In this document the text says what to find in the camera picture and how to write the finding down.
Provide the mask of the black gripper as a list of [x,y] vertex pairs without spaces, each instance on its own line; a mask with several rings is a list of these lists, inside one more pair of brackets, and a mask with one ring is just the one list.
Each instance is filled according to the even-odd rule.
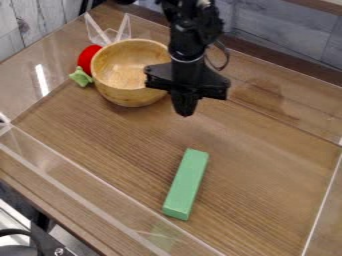
[[198,67],[172,69],[171,63],[144,67],[145,86],[171,92],[175,112],[188,117],[196,110],[200,98],[227,99],[230,80],[204,64]]

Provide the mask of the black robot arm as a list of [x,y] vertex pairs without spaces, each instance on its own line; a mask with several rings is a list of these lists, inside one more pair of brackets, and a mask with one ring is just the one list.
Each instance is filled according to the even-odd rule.
[[231,81],[206,64],[206,50],[223,34],[215,0],[155,0],[169,23],[171,61],[144,67],[145,86],[164,90],[175,112],[188,117],[200,99],[226,100]]

